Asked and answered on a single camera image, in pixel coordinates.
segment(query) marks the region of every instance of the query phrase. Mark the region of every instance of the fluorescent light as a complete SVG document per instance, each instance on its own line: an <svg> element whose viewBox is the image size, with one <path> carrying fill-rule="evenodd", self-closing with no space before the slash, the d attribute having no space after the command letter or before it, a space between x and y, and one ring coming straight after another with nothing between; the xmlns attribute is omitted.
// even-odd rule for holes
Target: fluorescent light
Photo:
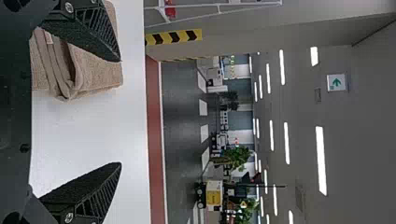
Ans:
<svg viewBox="0 0 396 224"><path fill-rule="evenodd" d="M267 170L264 169L264 184L265 184L265 194L268 194L268 174Z"/></svg>
<svg viewBox="0 0 396 224"><path fill-rule="evenodd" d="M274 151L274 127L273 122L270 120L270 138L271 138L271 150Z"/></svg>
<svg viewBox="0 0 396 224"><path fill-rule="evenodd" d="M256 131L257 138L260 139L260 120L259 119L256 120L256 125L257 125L257 131Z"/></svg>
<svg viewBox="0 0 396 224"><path fill-rule="evenodd" d="M259 75L260 99L262 99L262 75Z"/></svg>
<svg viewBox="0 0 396 224"><path fill-rule="evenodd" d="M253 66L251 65L251 56L248 57L248 67L250 69L250 74L253 73Z"/></svg>
<svg viewBox="0 0 396 224"><path fill-rule="evenodd" d="M254 82L254 100L257 102L257 82Z"/></svg>
<svg viewBox="0 0 396 224"><path fill-rule="evenodd" d="M262 160L259 160L259 173L262 173Z"/></svg>
<svg viewBox="0 0 396 224"><path fill-rule="evenodd" d="M285 78L285 58L283 55L283 49L279 51L279 60L280 60L280 83L282 86L286 84Z"/></svg>
<svg viewBox="0 0 396 224"><path fill-rule="evenodd" d="M285 131L285 156L286 164L290 165L290 149L289 149L289 125L287 122L283 123L283 128Z"/></svg>
<svg viewBox="0 0 396 224"><path fill-rule="evenodd" d="M289 210L289 224L294 224L294 215L291 210Z"/></svg>
<svg viewBox="0 0 396 224"><path fill-rule="evenodd" d="M326 159L324 153L323 128L317 126L318 180L319 191L327 196Z"/></svg>
<svg viewBox="0 0 396 224"><path fill-rule="evenodd" d="M256 169L256 171L258 170L258 164L257 164L257 153L254 152L254 167Z"/></svg>
<svg viewBox="0 0 396 224"><path fill-rule="evenodd" d="M274 185L274 213L277 217L277 193L276 193L276 185Z"/></svg>
<svg viewBox="0 0 396 224"><path fill-rule="evenodd" d="M264 217L264 201L263 201L262 197L260 197L260 207L262 209L262 217Z"/></svg>
<svg viewBox="0 0 396 224"><path fill-rule="evenodd" d="M266 66L267 70L267 91L268 94L271 94L271 77L270 77L270 64L268 63Z"/></svg>
<svg viewBox="0 0 396 224"><path fill-rule="evenodd" d="M258 202L259 199L260 199L260 188L259 188L259 185L256 185L256 196L257 196L256 202Z"/></svg>
<svg viewBox="0 0 396 224"><path fill-rule="evenodd" d="M319 56L318 56L318 48L312 47L311 48L311 64L315 66L319 63Z"/></svg>
<svg viewBox="0 0 396 224"><path fill-rule="evenodd" d="M253 134L256 135L256 120L253 119Z"/></svg>

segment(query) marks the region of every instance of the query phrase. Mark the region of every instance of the gray wall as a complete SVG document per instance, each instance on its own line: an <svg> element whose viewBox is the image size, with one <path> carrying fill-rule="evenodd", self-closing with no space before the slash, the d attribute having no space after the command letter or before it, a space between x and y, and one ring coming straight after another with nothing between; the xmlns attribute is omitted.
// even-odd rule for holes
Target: gray wall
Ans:
<svg viewBox="0 0 396 224"><path fill-rule="evenodd" d="M238 100L241 104L251 104L253 101L250 78L224 80L223 85L228 86L228 91L238 92Z"/></svg>
<svg viewBox="0 0 396 224"><path fill-rule="evenodd" d="M253 130L253 111L228 112L228 125L230 130Z"/></svg>
<svg viewBox="0 0 396 224"><path fill-rule="evenodd" d="M203 29L203 41L147 47L158 60L217 56L279 48L328 47L358 42L395 20L394 0L284 0L271 7L147 29Z"/></svg>
<svg viewBox="0 0 396 224"><path fill-rule="evenodd" d="M356 47L320 48L316 67L310 65L309 49L285 51L285 86L280 86L277 52L255 56L253 81L269 63L273 89L255 104L255 117L265 129L259 154L269 157L270 183L290 186L278 191L278 217L269 195L271 223L288 223L290 209L295 224L394 223L395 41L393 23ZM326 92L326 75L333 73L349 75L350 92ZM321 104L314 100L318 87ZM275 125L274 153L269 150L269 119ZM290 166L285 163L284 121L290 128ZM324 127L328 197L318 191L317 125ZM295 205L296 179L306 191L306 222Z"/></svg>

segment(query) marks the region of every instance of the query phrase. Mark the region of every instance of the yellow sign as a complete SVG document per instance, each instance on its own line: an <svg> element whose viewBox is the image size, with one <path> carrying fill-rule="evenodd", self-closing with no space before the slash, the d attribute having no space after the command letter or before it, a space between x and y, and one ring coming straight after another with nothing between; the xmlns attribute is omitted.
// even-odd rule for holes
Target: yellow sign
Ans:
<svg viewBox="0 0 396 224"><path fill-rule="evenodd" d="M146 35L145 46L176 44L201 40L203 40L202 29L180 30Z"/></svg>
<svg viewBox="0 0 396 224"><path fill-rule="evenodd" d="M247 208L247 207L248 207L247 203L245 203L245 201L242 201L241 202L241 208Z"/></svg>
<svg viewBox="0 0 396 224"><path fill-rule="evenodd" d="M206 192L206 204L208 205L221 205L221 192L219 190L208 190Z"/></svg>

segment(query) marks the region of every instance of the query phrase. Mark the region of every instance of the white surface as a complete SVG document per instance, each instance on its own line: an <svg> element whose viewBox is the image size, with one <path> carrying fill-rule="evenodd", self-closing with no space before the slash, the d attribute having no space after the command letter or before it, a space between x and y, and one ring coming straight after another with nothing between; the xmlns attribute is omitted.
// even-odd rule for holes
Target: white surface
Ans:
<svg viewBox="0 0 396 224"><path fill-rule="evenodd" d="M150 223L143 1L114 0L124 85L71 103L33 94L30 183L39 197L112 161L122 173L105 224Z"/></svg>
<svg viewBox="0 0 396 224"><path fill-rule="evenodd" d="M290 210L289 210L289 224L294 224L294 215Z"/></svg>
<svg viewBox="0 0 396 224"><path fill-rule="evenodd" d="M201 143L209 137L209 125L201 126Z"/></svg>
<svg viewBox="0 0 396 224"><path fill-rule="evenodd" d="M207 116L207 103L203 100L199 100L199 115Z"/></svg>
<svg viewBox="0 0 396 224"><path fill-rule="evenodd" d="M252 61L251 61L251 56L248 57L248 68L249 68L250 74L253 73L253 65L252 65Z"/></svg>
<svg viewBox="0 0 396 224"><path fill-rule="evenodd" d="M274 214L277 217L277 192L276 192L276 185L274 185L273 187L273 191L274 191Z"/></svg>
<svg viewBox="0 0 396 224"><path fill-rule="evenodd" d="M275 146L274 146L274 124L273 122L270 120L270 141L271 141L271 150L274 151L275 150Z"/></svg>
<svg viewBox="0 0 396 224"><path fill-rule="evenodd" d="M259 160L259 173L262 173L262 160Z"/></svg>
<svg viewBox="0 0 396 224"><path fill-rule="evenodd" d="M324 153L323 128L317 127L318 181L319 191L327 195L326 159Z"/></svg>
<svg viewBox="0 0 396 224"><path fill-rule="evenodd" d="M256 119L253 119L253 135L256 135Z"/></svg>
<svg viewBox="0 0 396 224"><path fill-rule="evenodd" d="M260 99L262 99L262 75L259 75Z"/></svg>
<svg viewBox="0 0 396 224"><path fill-rule="evenodd" d="M283 130L285 132L285 160L286 164L290 165L289 125L287 122L283 123Z"/></svg>
<svg viewBox="0 0 396 224"><path fill-rule="evenodd" d="M205 79L202 77L201 73L199 73L199 72L197 72L197 76L198 76L198 87L199 87L199 89L201 89L201 91L206 93L206 81L205 81Z"/></svg>
<svg viewBox="0 0 396 224"><path fill-rule="evenodd" d="M236 111L253 111L253 104L241 104Z"/></svg>
<svg viewBox="0 0 396 224"><path fill-rule="evenodd" d="M265 72L267 74L267 92L271 94L271 74L270 74L270 64L265 66Z"/></svg>
<svg viewBox="0 0 396 224"><path fill-rule="evenodd" d="M256 119L256 133L257 133L257 138L260 139L260 120Z"/></svg>
<svg viewBox="0 0 396 224"><path fill-rule="evenodd" d="M256 202L260 199L260 188L259 185L256 185Z"/></svg>
<svg viewBox="0 0 396 224"><path fill-rule="evenodd" d="M345 74L327 75L327 91L346 91L346 90L347 90L347 79Z"/></svg>
<svg viewBox="0 0 396 224"><path fill-rule="evenodd" d="M228 91L228 86L216 86L216 87L208 87L207 92L213 93L213 92L226 92Z"/></svg>
<svg viewBox="0 0 396 224"><path fill-rule="evenodd" d="M260 209L262 211L262 217L264 217L264 199L262 198L262 196L260 197Z"/></svg>
<svg viewBox="0 0 396 224"><path fill-rule="evenodd" d="M268 172L267 169L264 169L264 184L268 186ZM268 187L265 188L265 194L268 194Z"/></svg>
<svg viewBox="0 0 396 224"><path fill-rule="evenodd" d="M282 86L286 84L285 78L285 57L283 55L283 49L279 51L279 62L280 62L280 83Z"/></svg>
<svg viewBox="0 0 396 224"><path fill-rule="evenodd" d="M257 155L257 153L256 152L253 152L254 153L254 169L257 171L258 169L259 169L259 164L258 164L258 155Z"/></svg>
<svg viewBox="0 0 396 224"><path fill-rule="evenodd" d="M258 101L257 100L257 82L254 82L254 101Z"/></svg>
<svg viewBox="0 0 396 224"><path fill-rule="evenodd" d="M318 48L312 47L311 48L311 64L315 66L319 63L319 56L318 56Z"/></svg>
<svg viewBox="0 0 396 224"><path fill-rule="evenodd" d="M200 224L205 224L205 209L199 209Z"/></svg>
<svg viewBox="0 0 396 224"><path fill-rule="evenodd" d="M228 139L233 141L238 138L239 144L254 144L253 130L228 131Z"/></svg>
<svg viewBox="0 0 396 224"><path fill-rule="evenodd" d="M202 161L202 170L206 168L207 163L210 160L210 149L209 147L205 150L205 152L201 156L201 161Z"/></svg>
<svg viewBox="0 0 396 224"><path fill-rule="evenodd" d="M159 71L159 86L160 86L160 95L163 95L163 71L161 67L161 63L158 63L158 71ZM167 202L167 188L166 188L166 163L165 163L165 135L163 134L163 98L160 97L160 110L161 110L161 147L163 153L163 198L164 202ZM164 204L165 209L165 224L168 224L168 203Z"/></svg>
<svg viewBox="0 0 396 224"><path fill-rule="evenodd" d="M198 205L195 203L194 208L192 209L192 221L193 224L198 224Z"/></svg>
<svg viewBox="0 0 396 224"><path fill-rule="evenodd" d="M213 79L213 86L222 86L223 76L221 74L221 69L219 68L209 68L206 74L207 80Z"/></svg>

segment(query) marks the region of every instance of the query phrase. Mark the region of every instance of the sign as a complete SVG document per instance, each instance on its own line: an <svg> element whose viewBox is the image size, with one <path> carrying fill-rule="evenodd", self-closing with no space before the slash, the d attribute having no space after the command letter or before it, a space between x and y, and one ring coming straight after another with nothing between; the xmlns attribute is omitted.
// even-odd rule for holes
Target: sign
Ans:
<svg viewBox="0 0 396 224"><path fill-rule="evenodd" d="M327 75L327 91L346 91L347 79L345 74Z"/></svg>
<svg viewBox="0 0 396 224"><path fill-rule="evenodd" d="M208 205L221 205L221 191L207 190L206 191L206 204Z"/></svg>
<svg viewBox="0 0 396 224"><path fill-rule="evenodd" d="M247 207L248 207L247 203L245 203L245 201L242 201L241 202L241 208L247 208Z"/></svg>

